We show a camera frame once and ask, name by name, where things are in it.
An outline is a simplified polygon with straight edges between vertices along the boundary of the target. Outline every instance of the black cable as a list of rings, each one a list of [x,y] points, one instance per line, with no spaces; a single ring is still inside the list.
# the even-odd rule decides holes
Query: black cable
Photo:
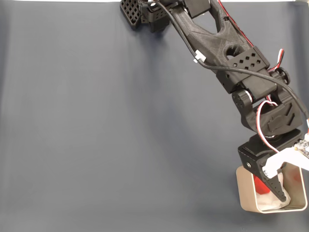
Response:
[[[180,35],[180,37],[184,41],[184,43],[187,46],[187,48],[189,49],[190,53],[193,55],[193,57],[195,57],[196,56],[195,51],[193,50],[192,46],[190,45],[187,37],[185,36],[185,34],[184,34],[183,30],[181,29],[181,27],[179,26],[178,22],[176,21],[174,16],[169,12],[169,10],[159,0],[152,0],[150,2],[144,2],[144,3],[147,3],[147,4],[156,3],[158,6],[160,6],[167,13],[167,15],[169,16],[169,18],[170,18],[172,24],[174,25],[176,31],[178,32],[178,34]],[[273,77],[267,76],[265,74],[261,74],[259,72],[254,72],[254,71],[250,71],[250,70],[246,70],[246,69],[240,69],[240,68],[234,68],[234,67],[207,65],[199,59],[197,61],[201,66],[203,66],[204,68],[209,69],[209,70],[220,70],[220,71],[228,71],[228,72],[235,72],[235,73],[245,73],[245,74],[260,77],[262,79],[265,79],[265,80],[268,80],[272,83],[275,83],[278,86],[281,86],[283,89],[285,89],[292,96],[292,98],[295,100],[295,102],[299,106],[300,110],[304,113],[306,119],[309,118],[309,112],[308,112],[308,109],[306,108],[306,106],[297,97],[297,95],[293,92],[293,90],[287,84],[285,84],[284,82],[279,81],[279,80],[277,80]]]

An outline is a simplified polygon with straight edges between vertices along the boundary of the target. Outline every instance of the circuit board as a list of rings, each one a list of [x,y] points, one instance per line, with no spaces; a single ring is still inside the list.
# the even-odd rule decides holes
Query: circuit board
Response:
[[[294,145],[295,148],[297,148],[298,151],[300,151],[302,154],[304,154],[306,157],[309,158],[309,142],[306,140],[301,140],[297,144]]]

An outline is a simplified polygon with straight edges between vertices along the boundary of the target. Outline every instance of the gray backdrop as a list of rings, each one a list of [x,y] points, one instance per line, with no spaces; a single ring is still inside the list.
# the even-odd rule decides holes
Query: gray backdrop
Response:
[[[272,64],[285,48],[309,107],[308,5],[225,5]],[[5,1],[0,25],[1,232],[309,230],[309,210],[242,210],[253,132],[174,28],[133,32],[119,3]]]

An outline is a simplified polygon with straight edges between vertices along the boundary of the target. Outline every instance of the black robotic arm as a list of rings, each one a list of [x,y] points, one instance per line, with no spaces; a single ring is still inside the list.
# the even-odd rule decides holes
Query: black robotic arm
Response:
[[[120,7],[133,29],[147,23],[151,32],[157,32],[172,21],[196,62],[213,70],[225,90],[232,94],[243,126],[258,132],[258,106],[253,104],[270,96],[276,105],[265,105],[259,116],[267,143],[282,151],[302,138],[302,132],[297,129],[302,124],[299,109],[306,118],[309,118],[308,111],[287,86],[289,74],[283,68],[269,70],[270,63],[240,30],[220,0],[122,0]],[[216,34],[192,20],[207,11],[215,19]],[[239,147],[243,166],[285,201],[278,177],[269,178],[263,170],[267,159],[275,153],[260,134]]]

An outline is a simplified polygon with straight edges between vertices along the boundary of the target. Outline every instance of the red object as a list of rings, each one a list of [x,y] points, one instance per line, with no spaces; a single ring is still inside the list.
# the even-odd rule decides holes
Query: red object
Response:
[[[267,188],[267,186],[257,176],[253,175],[253,177],[254,177],[255,191],[257,193],[265,194],[270,192],[269,188]]]

